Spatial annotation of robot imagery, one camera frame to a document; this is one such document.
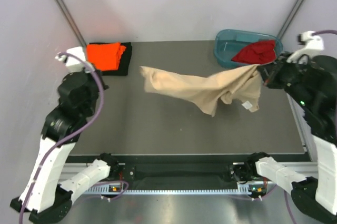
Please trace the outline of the orange folded t shirt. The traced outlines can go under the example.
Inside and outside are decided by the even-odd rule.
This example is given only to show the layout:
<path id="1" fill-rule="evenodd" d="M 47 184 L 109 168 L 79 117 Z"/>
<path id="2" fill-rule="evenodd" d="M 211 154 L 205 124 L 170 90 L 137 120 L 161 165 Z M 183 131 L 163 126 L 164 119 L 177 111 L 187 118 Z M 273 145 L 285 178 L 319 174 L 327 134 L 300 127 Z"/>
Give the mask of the orange folded t shirt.
<path id="1" fill-rule="evenodd" d="M 86 47 L 88 61 L 101 71 L 118 70 L 126 46 L 120 42 L 89 44 Z"/>

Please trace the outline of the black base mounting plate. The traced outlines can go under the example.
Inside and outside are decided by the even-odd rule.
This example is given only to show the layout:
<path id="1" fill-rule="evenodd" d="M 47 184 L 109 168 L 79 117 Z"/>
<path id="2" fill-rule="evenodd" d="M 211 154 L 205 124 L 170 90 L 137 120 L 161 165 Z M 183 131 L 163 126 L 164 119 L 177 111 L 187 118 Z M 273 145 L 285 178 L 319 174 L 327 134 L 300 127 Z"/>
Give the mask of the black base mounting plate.
<path id="1" fill-rule="evenodd" d="M 274 183 L 286 179 L 285 170 L 278 172 L 279 178 L 271 173 L 258 172 L 256 162 L 267 158 L 264 152 L 232 155 L 111 155 L 69 156 L 66 164 L 83 164 L 89 167 L 94 160 L 104 159 L 111 164 L 111 171 L 105 181 L 123 180 L 129 186 L 147 188 L 174 187 L 177 189 L 220 187 L 225 184 L 258 180 L 262 177 Z"/>

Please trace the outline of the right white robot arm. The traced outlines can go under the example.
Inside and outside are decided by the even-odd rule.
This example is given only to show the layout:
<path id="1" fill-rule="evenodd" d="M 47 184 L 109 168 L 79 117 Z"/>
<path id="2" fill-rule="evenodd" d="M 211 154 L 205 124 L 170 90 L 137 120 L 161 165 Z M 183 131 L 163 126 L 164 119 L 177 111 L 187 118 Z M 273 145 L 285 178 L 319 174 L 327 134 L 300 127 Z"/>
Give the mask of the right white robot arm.
<path id="1" fill-rule="evenodd" d="M 258 66 L 269 89 L 284 90 L 304 111 L 317 152 L 318 177 L 306 177 L 264 152 L 245 162 L 249 178 L 265 177 L 288 193 L 305 215 L 322 223 L 336 223 L 336 59 L 326 55 L 307 62 L 288 62 L 281 56 Z"/>

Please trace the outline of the beige t shirt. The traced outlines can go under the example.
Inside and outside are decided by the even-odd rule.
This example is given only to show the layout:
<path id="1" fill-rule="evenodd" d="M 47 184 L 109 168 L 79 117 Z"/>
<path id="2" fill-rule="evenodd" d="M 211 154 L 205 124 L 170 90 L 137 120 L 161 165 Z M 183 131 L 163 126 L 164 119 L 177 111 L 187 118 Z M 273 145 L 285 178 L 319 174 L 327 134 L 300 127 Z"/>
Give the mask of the beige t shirt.
<path id="1" fill-rule="evenodd" d="M 216 114 L 219 100 L 224 104 L 239 100 L 250 112 L 259 109 L 262 77 L 256 64 L 208 77 L 177 74 L 147 66 L 141 66 L 140 73 L 144 77 L 145 92 L 189 101 L 212 117 Z"/>

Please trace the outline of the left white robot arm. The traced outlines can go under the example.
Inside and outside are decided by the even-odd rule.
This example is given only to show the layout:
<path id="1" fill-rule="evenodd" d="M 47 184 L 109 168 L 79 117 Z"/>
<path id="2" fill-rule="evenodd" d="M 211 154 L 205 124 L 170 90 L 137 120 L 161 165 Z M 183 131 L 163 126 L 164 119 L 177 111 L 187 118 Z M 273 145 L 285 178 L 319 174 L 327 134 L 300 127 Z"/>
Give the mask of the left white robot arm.
<path id="1" fill-rule="evenodd" d="M 57 89 L 58 105 L 46 117 L 39 142 L 39 152 L 29 182 L 22 194 L 10 202 L 19 213 L 29 213 L 32 223 L 58 223 L 73 203 L 102 179 L 114 180 L 119 167 L 112 162 L 95 160 L 71 179 L 59 182 L 64 164 L 80 134 L 100 114 L 104 91 L 108 86 L 99 70 L 69 73 Z"/>

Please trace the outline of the teal plastic basket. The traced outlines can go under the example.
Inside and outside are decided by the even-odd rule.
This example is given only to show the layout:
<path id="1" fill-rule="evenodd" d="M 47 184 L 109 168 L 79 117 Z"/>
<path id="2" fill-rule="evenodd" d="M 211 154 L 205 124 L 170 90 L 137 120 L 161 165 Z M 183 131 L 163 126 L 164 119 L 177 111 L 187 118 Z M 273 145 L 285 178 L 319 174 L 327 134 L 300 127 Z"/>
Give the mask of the teal plastic basket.
<path id="1" fill-rule="evenodd" d="M 232 61 L 243 48 L 251 43 L 274 40 L 274 54 L 278 57 L 283 51 L 282 42 L 275 36 L 257 32 L 225 29 L 217 33 L 213 48 L 213 54 L 218 64 L 225 69 L 233 69 L 247 64 Z"/>

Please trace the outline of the red t shirt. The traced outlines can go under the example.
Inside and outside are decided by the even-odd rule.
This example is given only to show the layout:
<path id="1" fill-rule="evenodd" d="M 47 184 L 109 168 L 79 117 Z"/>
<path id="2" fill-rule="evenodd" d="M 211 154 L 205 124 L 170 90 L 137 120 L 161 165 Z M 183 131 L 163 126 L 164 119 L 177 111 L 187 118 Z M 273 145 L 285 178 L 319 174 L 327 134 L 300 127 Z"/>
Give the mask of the red t shirt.
<path id="1" fill-rule="evenodd" d="M 242 48 L 232 59 L 245 64 L 266 64 L 276 59 L 275 40 L 258 41 Z"/>

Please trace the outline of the black folded t shirt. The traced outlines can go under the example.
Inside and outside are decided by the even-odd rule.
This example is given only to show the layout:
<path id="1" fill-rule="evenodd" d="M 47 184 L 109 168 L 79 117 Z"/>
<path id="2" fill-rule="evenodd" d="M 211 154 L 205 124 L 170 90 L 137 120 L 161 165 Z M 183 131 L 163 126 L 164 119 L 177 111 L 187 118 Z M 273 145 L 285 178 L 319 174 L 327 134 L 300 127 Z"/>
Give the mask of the black folded t shirt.
<path id="1" fill-rule="evenodd" d="M 89 44 L 106 44 L 106 43 L 89 43 Z M 122 55 L 118 70 L 102 71 L 103 75 L 111 75 L 111 76 L 127 76 L 128 75 L 128 68 L 131 62 L 131 57 L 132 57 L 132 43 L 126 42 L 126 43 L 121 43 L 121 44 L 126 46 L 126 50 Z"/>

